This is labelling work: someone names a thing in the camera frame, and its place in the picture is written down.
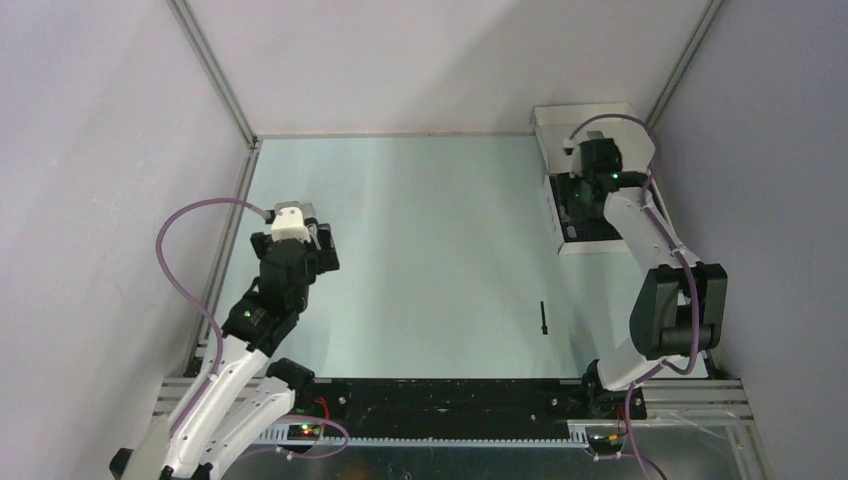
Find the white storage box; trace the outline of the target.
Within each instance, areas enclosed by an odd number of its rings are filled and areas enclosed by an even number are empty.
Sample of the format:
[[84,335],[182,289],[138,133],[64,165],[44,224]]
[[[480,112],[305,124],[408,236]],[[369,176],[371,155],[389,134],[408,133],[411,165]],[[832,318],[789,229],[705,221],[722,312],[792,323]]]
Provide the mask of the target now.
[[543,176],[547,217],[559,255],[617,253],[628,250],[622,239],[582,240],[570,237],[564,226],[564,203],[555,196],[558,174],[578,173],[578,152],[568,155],[565,142],[579,143],[591,137],[615,140],[623,154],[623,167],[644,173],[655,152],[650,136],[636,123],[635,111],[627,103],[595,103],[560,106],[536,106],[533,130],[547,172]]

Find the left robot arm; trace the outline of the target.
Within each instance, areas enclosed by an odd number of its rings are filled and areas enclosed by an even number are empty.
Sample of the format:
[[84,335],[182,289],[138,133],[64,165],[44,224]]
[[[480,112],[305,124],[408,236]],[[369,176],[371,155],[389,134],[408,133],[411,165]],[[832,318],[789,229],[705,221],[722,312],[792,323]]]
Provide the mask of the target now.
[[340,267],[331,227],[309,218],[298,238],[255,233],[251,243],[259,274],[224,322],[209,386],[194,384],[198,401],[182,400],[137,449],[119,449],[109,464],[114,478],[220,479],[261,432],[312,401],[313,372],[270,358],[307,308],[316,278]]

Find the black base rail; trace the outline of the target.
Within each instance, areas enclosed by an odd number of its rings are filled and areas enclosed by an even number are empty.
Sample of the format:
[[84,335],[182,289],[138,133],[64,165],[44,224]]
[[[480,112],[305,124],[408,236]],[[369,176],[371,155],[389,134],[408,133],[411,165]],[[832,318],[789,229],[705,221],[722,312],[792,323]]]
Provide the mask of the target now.
[[647,417],[641,391],[576,379],[318,379],[293,412],[360,440],[568,440],[573,422]]

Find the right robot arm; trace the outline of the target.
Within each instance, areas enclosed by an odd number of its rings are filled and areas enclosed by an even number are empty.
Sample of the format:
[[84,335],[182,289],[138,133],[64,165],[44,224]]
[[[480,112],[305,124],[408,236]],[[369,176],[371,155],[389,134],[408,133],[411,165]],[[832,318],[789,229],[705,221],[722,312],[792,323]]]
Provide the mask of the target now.
[[628,325],[629,338],[594,363],[607,391],[637,387],[664,369],[690,374],[700,352],[721,335],[728,286],[725,269],[707,264],[673,233],[646,173],[627,171],[611,138],[563,143],[579,169],[567,195],[579,219],[612,227],[644,273]]

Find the black cleaning brush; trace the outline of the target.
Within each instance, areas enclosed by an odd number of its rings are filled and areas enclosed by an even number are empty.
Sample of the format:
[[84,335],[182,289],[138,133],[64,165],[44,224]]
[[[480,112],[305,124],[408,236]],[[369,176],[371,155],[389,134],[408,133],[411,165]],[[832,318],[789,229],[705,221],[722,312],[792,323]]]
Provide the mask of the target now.
[[540,330],[543,336],[547,336],[549,334],[549,328],[547,324],[547,312],[546,305],[544,301],[539,302],[540,308]]

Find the silver black hair clipper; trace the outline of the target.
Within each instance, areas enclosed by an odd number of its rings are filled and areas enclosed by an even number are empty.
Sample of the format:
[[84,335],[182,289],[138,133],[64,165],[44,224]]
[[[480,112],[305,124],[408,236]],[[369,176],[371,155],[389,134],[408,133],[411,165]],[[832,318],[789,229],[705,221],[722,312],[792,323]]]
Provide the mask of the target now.
[[304,225],[309,233],[310,241],[317,250],[320,250],[321,245],[318,237],[319,222],[316,218],[314,207],[310,202],[302,203],[301,211],[304,218]]

